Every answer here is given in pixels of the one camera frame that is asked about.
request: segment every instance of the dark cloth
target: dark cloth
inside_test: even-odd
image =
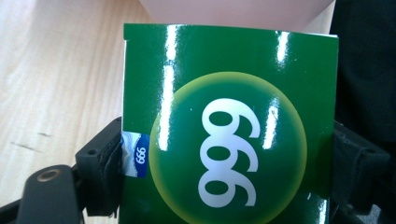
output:
[[[396,0],[336,0],[331,34],[340,40],[335,119],[395,147]]]

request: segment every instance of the wooden surface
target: wooden surface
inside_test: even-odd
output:
[[[328,32],[331,15],[304,31]],[[0,206],[121,116],[125,22],[151,20],[137,0],[0,1]]]

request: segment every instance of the green card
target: green card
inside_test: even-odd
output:
[[[120,223],[327,223],[338,39],[126,24]]]

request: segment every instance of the glossy green cover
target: glossy green cover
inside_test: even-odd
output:
[[[328,222],[336,37],[125,24],[124,38],[122,130],[149,147],[120,223]]]

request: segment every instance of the blue label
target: blue label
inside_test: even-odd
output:
[[[145,177],[149,164],[149,136],[143,133],[121,134],[123,174]]]

